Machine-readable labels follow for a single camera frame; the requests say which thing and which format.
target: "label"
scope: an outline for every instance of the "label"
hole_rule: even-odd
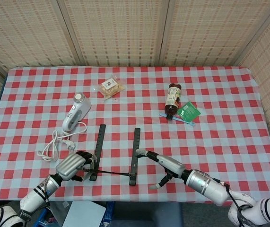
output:
[[[117,85],[117,82],[116,82],[113,78],[110,78],[110,79],[108,79],[107,81],[105,81],[105,82],[102,83],[102,86],[103,86],[106,90],[108,90],[108,89],[110,89],[110,88],[112,88],[112,87],[114,87],[114,86],[116,86],[116,85]]]
[[[181,90],[177,87],[170,87],[166,98],[165,105],[174,105],[178,108]]]
[[[180,108],[177,113],[186,122],[191,122],[201,114],[200,111],[197,110],[197,108],[191,102],[188,102],[182,106],[182,108]]]

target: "green packet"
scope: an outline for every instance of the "green packet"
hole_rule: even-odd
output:
[[[200,111],[197,110],[197,108],[191,102],[188,102],[182,106],[182,108],[180,108],[177,113],[186,122],[191,122],[201,114]]]

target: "table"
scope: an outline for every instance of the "table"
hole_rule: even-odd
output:
[[[104,101],[96,88],[111,75],[126,89]],[[170,83],[182,85],[182,104],[191,101],[201,112],[195,127],[159,116]],[[36,151],[51,140],[54,129],[61,131],[76,92],[83,92],[92,108],[83,120],[87,132],[72,137],[75,150],[93,153],[99,125],[107,125],[100,169],[129,171],[133,132],[139,127],[141,148],[207,172],[256,200],[270,197],[270,138],[248,69],[67,66],[9,71],[0,101],[0,200],[23,198],[68,155],[65,145],[59,146],[60,159],[47,163]],[[141,158],[136,186],[129,186],[126,176],[102,174],[96,182],[63,182],[51,200],[208,201],[180,179],[150,190],[164,174],[160,165]]]

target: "power cord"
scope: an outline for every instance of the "power cord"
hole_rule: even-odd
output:
[[[69,134],[68,132],[63,131],[63,134],[64,134],[63,136],[58,136],[58,132],[56,130],[54,130],[52,133],[51,142],[49,142],[48,145],[45,146],[43,151],[38,150],[37,155],[41,156],[42,159],[46,162],[57,161],[59,155],[58,155],[58,149],[56,146],[56,142],[58,142],[58,141],[60,141],[61,143],[65,143],[67,145],[68,150],[70,150],[70,151],[74,150],[75,144],[73,141],[70,140],[70,136],[80,134],[80,133],[87,131],[87,125],[85,123],[77,122],[76,124],[83,124],[85,126],[84,130],[79,131],[79,132],[75,132],[72,134]],[[52,147],[52,156],[51,157],[48,155],[48,153],[50,151],[50,147]]]

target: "toothbrush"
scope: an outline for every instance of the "toothbrush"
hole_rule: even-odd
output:
[[[166,114],[165,114],[165,113],[160,113],[160,116],[161,116],[161,117],[166,117]],[[189,124],[189,125],[191,125],[191,126],[195,126],[195,125],[196,125],[195,122],[186,122],[186,121],[183,121],[182,119],[177,118],[177,117],[173,117],[173,119],[174,119],[175,121],[180,121],[180,122],[187,123],[187,124]]]

